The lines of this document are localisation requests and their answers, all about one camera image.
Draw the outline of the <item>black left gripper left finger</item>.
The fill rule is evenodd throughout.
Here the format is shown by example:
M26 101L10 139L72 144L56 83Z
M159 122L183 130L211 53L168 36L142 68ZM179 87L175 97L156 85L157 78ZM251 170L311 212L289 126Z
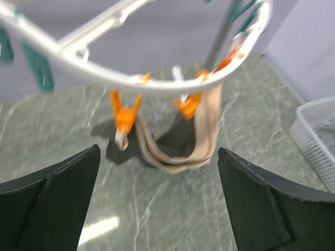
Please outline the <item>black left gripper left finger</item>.
M91 147L1 184L1 250L76 250L101 150Z

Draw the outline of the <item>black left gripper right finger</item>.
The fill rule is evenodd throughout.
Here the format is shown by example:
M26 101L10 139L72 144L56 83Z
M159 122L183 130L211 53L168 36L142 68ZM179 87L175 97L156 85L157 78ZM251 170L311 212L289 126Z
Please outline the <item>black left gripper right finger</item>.
M218 169L238 250L334 250L334 194L223 147Z

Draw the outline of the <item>dark grey boxer underwear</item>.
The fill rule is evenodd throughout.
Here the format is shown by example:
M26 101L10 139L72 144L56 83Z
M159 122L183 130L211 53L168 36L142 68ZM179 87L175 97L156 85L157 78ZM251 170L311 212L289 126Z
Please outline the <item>dark grey boxer underwear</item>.
M216 149L221 114L222 84L207 90L190 120L177 115L170 128L155 139L144 117L138 115L122 139L114 120L97 124L91 136L108 139L106 158L120 165L132 158L168 174L204 166Z

